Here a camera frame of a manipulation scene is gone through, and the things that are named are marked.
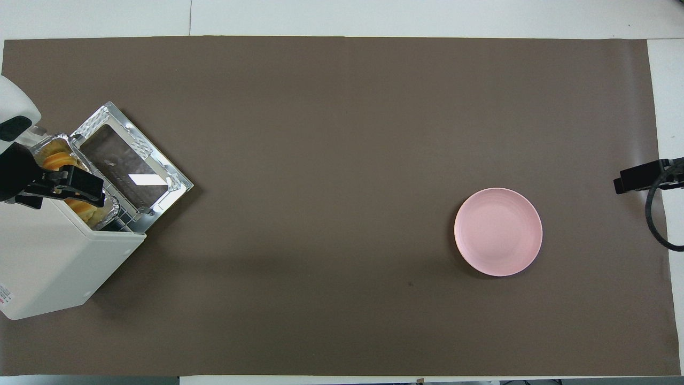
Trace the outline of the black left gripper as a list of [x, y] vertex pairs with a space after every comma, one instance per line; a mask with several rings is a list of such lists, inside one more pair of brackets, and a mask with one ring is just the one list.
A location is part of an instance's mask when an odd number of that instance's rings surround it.
[[37, 165], [27, 147], [12, 143], [1, 155], [1, 201], [15, 197], [15, 204], [34, 210], [44, 199], [67, 199], [103, 207], [104, 182], [101, 178], [73, 164], [48, 170]]

